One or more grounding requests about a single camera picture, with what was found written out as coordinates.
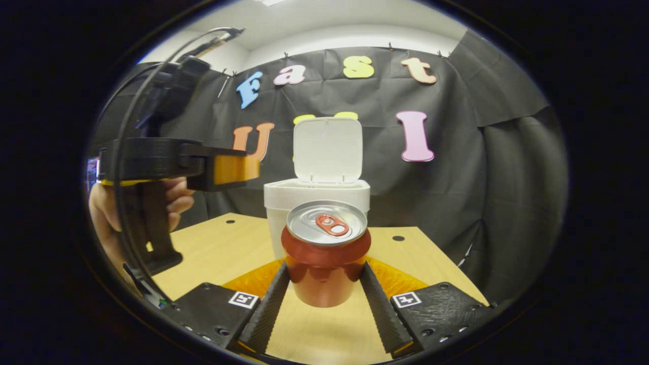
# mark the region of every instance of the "soda can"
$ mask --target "soda can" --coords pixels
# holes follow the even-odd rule
[[[317,200],[292,209],[282,247],[297,297],[321,308],[344,303],[360,278],[370,243],[367,218],[351,204]]]

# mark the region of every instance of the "table surface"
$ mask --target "table surface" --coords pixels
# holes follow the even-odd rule
[[[452,283],[488,305],[469,278],[416,227],[370,227],[369,256],[426,284]],[[395,241],[402,236],[403,241]],[[171,233],[184,260],[154,276],[176,300],[203,282],[222,285],[275,259],[263,218],[228,213]],[[286,292],[266,353],[305,364],[374,364],[385,353],[360,282],[349,300],[333,308],[302,303],[292,287]]]

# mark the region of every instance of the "white container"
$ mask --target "white container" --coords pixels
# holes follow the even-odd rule
[[[358,120],[324,117],[298,122],[293,153],[297,179],[263,186],[275,258],[284,257],[282,230],[294,207],[313,200],[338,200],[366,216],[369,211],[369,185],[358,180],[363,166],[363,129]]]

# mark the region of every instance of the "black backdrop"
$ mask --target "black backdrop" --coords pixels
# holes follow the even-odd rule
[[[368,56],[374,75],[348,79],[343,60],[349,56]],[[400,64],[411,57],[429,63],[437,82],[416,81]],[[273,83],[281,69],[295,64],[306,66],[303,82]],[[241,109],[236,88],[257,71],[263,73],[259,96]],[[138,86],[125,90],[108,109],[94,153],[115,138]],[[435,153],[432,161],[401,158],[406,141],[395,114],[405,110],[428,115],[424,129]],[[234,79],[211,71],[186,114],[163,128],[164,136],[232,148],[232,131],[250,126],[247,151],[254,153],[254,128],[267,122],[275,127],[261,178],[244,188],[197,194],[180,228],[227,212],[264,218],[263,185],[295,177],[293,118],[337,112],[357,113],[363,126],[361,179],[371,187],[371,227],[418,226],[456,264],[462,263],[490,301],[519,294],[538,275],[554,247],[567,200],[559,123],[525,72],[473,32],[467,32],[451,57],[348,47],[292,55]]]

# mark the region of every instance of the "red pull tab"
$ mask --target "red pull tab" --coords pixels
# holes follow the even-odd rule
[[[318,216],[318,218],[315,219],[315,224],[318,225],[318,227],[324,229],[327,234],[331,236],[342,236],[345,233],[349,232],[349,226],[347,223],[345,223],[342,220],[339,220],[338,218],[332,216],[331,214],[321,214]],[[343,230],[340,232],[334,232],[332,231],[333,228],[335,227],[342,227]]]

